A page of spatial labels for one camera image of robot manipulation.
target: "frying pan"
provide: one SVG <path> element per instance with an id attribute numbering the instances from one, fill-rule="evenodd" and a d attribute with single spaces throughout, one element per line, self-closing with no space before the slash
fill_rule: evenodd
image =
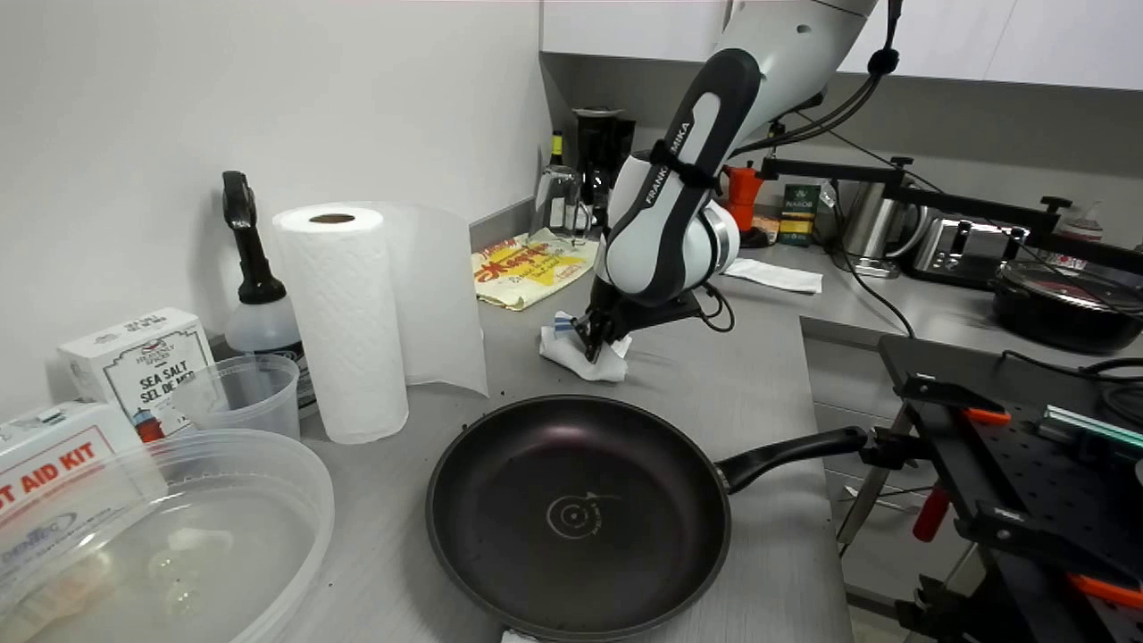
<path id="1" fill-rule="evenodd" d="M 428 481 L 428 538 L 447 574 L 513 633 L 627 637 L 715 582 L 727 494 L 776 463 L 863 441 L 862 428 L 837 428 L 712 463 L 638 407 L 534 395 L 447 445 Z"/>

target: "frying pan handle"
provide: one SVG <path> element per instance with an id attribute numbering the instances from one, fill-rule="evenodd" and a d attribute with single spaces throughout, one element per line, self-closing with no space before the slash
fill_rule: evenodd
<path id="1" fill-rule="evenodd" d="M 769 441 L 759 450 L 734 453 L 727 462 L 716 462 L 716 472 L 723 480 L 723 494 L 747 490 L 758 474 L 788 463 L 788 462 L 812 462 L 812 458 L 833 458 L 833 453 L 858 453 L 867 441 L 867 432 L 858 425 L 837 428 L 837 432 L 814 432 L 804 440 Z"/>

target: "clear plastic bowl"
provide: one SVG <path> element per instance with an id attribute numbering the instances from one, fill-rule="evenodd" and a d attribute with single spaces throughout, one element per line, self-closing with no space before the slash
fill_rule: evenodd
<path id="1" fill-rule="evenodd" d="M 196 372 L 172 391 L 172 407 L 196 428 L 265 428 L 300 437 L 300 369 L 289 358 L 250 353 Z"/>
<path id="2" fill-rule="evenodd" d="M 180 432 L 153 441 L 166 494 L 86 524 L 54 570 L 0 614 L 0 640 L 260 643 L 315 582 L 333 536 L 333 480 L 272 432 Z"/>

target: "white box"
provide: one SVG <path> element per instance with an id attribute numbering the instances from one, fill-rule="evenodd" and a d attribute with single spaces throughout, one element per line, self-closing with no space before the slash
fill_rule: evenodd
<path id="1" fill-rule="evenodd" d="M 105 401 L 130 425 L 140 425 L 140 412 L 163 420 L 172 389 L 214 365 L 202 325 L 175 306 L 59 343 L 59 362 L 79 401 Z"/>
<path id="2" fill-rule="evenodd" d="M 159 494 L 159 467 L 111 402 L 0 420 L 0 614 L 140 520 Z"/>

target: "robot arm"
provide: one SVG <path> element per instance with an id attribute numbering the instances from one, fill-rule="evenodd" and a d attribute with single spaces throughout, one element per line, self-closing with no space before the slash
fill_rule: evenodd
<path id="1" fill-rule="evenodd" d="M 665 139 L 619 171 L 578 325 L 589 362 L 631 327 L 701 314 L 692 289 L 739 249 L 734 221 L 712 199 L 716 168 L 741 137 L 822 97 L 871 6 L 875 0 L 741 0 Z"/>

